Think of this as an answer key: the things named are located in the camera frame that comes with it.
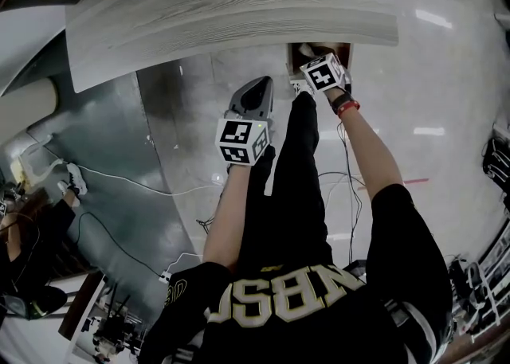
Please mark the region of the person's right forearm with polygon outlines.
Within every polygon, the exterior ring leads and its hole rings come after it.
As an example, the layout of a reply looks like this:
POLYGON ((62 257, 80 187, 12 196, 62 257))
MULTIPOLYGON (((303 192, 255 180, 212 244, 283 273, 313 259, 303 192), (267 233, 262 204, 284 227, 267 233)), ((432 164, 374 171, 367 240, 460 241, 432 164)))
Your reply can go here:
POLYGON ((402 186, 402 176, 393 155, 359 110, 346 111, 340 120, 349 138, 369 198, 373 200, 377 193, 388 186, 402 186))

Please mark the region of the person's black trousers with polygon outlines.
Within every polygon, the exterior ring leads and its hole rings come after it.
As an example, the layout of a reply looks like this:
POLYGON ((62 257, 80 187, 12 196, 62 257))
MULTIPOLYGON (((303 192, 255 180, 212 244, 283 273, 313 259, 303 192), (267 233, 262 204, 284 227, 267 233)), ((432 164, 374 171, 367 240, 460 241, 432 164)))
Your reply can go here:
POLYGON ((281 150, 268 146, 250 171, 238 275, 332 264, 314 159, 318 142, 316 102, 302 92, 292 102, 281 150))

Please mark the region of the red wristband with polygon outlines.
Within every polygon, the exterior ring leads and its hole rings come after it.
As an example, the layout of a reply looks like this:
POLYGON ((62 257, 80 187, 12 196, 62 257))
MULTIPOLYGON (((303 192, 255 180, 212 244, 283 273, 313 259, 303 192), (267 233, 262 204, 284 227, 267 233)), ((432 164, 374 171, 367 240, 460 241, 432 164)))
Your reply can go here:
POLYGON ((346 111, 349 111, 351 109, 355 109, 356 111, 358 111, 360 108, 360 105, 357 101, 355 100, 350 100, 350 101, 346 101, 344 104, 342 104, 339 109, 337 110, 337 116, 342 119, 343 117, 343 114, 346 112, 346 111))

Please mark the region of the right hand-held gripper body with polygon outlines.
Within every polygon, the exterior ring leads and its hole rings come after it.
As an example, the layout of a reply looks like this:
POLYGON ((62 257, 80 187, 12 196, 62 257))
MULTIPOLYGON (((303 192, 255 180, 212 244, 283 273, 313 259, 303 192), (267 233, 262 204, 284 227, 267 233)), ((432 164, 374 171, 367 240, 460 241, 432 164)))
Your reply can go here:
POLYGON ((300 66, 304 79, 315 94, 331 88, 351 92, 351 74, 334 53, 328 53, 300 66))

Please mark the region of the person's left forearm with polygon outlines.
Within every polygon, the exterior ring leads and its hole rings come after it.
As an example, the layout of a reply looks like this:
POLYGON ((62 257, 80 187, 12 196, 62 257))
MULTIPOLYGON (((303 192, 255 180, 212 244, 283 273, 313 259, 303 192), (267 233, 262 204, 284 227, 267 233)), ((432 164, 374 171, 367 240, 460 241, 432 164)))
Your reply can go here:
POLYGON ((244 233, 251 166, 233 165, 222 191, 203 249, 202 261, 234 272, 244 233))

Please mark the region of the black bag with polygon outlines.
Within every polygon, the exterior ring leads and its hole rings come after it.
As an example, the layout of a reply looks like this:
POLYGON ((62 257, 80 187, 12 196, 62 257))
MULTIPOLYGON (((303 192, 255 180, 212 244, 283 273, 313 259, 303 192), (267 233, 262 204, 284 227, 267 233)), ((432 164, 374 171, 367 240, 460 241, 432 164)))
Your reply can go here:
POLYGON ((504 192, 510 192, 510 146, 499 137, 492 137, 486 145, 482 170, 504 192))

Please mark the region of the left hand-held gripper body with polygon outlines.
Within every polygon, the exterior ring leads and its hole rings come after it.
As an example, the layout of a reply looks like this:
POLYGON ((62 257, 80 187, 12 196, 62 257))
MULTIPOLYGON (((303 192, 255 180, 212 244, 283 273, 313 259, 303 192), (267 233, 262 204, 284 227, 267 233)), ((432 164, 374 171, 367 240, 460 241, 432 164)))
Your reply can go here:
POLYGON ((218 121, 218 153, 229 164, 254 166, 271 143, 272 121, 272 112, 255 116, 227 110, 218 121))

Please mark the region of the beige cylinder column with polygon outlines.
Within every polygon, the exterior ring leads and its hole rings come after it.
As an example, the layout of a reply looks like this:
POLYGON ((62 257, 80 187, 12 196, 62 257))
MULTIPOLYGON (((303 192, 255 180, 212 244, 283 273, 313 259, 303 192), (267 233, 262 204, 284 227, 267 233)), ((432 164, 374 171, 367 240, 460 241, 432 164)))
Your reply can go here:
POLYGON ((0 97, 0 146, 57 109, 55 84, 44 78, 0 97))

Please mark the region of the person's black lettered jersey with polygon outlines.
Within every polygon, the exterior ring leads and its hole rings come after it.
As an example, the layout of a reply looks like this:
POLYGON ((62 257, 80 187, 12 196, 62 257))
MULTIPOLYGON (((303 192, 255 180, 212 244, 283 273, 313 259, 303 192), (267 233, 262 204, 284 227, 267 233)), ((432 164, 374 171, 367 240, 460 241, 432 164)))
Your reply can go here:
POLYGON ((371 203, 367 278, 333 264, 243 276, 215 263, 172 276, 139 364, 163 364, 195 335, 197 364, 432 364, 449 337, 452 288, 409 191, 371 203))

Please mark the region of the white plastic stool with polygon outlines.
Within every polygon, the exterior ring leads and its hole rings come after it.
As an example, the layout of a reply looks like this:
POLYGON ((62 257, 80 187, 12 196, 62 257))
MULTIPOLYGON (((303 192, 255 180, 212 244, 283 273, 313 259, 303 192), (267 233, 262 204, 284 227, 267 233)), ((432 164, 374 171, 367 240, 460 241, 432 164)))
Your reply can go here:
POLYGON ((15 157, 10 170, 17 184, 21 184, 25 190, 29 190, 44 182, 53 170, 65 164, 64 159, 51 153, 46 146, 53 139, 48 135, 40 142, 28 146, 20 155, 15 157))

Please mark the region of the small wooden box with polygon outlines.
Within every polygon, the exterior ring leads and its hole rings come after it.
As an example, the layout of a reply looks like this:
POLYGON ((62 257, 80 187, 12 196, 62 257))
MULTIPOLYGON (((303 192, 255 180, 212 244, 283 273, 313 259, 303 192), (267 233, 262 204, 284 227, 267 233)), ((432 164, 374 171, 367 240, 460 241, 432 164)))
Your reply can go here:
POLYGON ((300 42, 300 43, 292 43, 288 44, 288 73, 290 80, 302 80, 304 76, 300 71, 300 66, 305 65, 308 62, 314 60, 307 57, 302 56, 298 48, 300 44, 308 43, 313 48, 313 50, 318 54, 318 57, 326 55, 328 53, 334 53, 340 60, 340 63, 346 67, 350 68, 351 65, 351 51, 352 44, 347 42, 300 42))

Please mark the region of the white metal rack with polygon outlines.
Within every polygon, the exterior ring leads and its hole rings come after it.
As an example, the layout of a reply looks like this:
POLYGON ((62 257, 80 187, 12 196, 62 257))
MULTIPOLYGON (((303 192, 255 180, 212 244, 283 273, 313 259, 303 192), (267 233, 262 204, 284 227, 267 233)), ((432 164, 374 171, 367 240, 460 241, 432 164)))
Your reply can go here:
POLYGON ((459 255, 449 263, 453 322, 475 342, 510 317, 510 218, 478 261, 459 255))

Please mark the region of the person's white shoe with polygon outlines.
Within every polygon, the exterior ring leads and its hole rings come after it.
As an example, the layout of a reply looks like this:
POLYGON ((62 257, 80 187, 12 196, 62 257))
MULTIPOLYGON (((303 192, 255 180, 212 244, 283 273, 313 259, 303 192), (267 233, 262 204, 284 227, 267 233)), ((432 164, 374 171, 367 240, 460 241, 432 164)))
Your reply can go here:
POLYGON ((307 93, 312 98, 315 97, 314 90, 306 80, 292 80, 291 85, 293 86, 296 96, 299 96, 301 93, 307 93))

